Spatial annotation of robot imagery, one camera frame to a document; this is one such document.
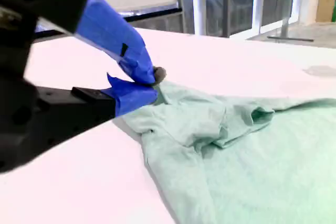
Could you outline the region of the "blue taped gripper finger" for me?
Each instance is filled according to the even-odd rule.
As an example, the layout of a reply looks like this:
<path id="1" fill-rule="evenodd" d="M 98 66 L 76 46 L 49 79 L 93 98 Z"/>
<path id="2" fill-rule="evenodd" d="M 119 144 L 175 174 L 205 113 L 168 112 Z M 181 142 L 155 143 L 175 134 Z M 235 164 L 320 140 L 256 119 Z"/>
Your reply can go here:
<path id="1" fill-rule="evenodd" d="M 153 65 L 141 35 L 105 0 L 10 1 L 104 51 L 136 83 L 154 86 L 166 76 Z"/>
<path id="2" fill-rule="evenodd" d="M 38 89 L 38 144 L 55 146 L 116 117 L 153 103 L 157 91 L 148 85 L 108 76 L 102 90 Z"/>

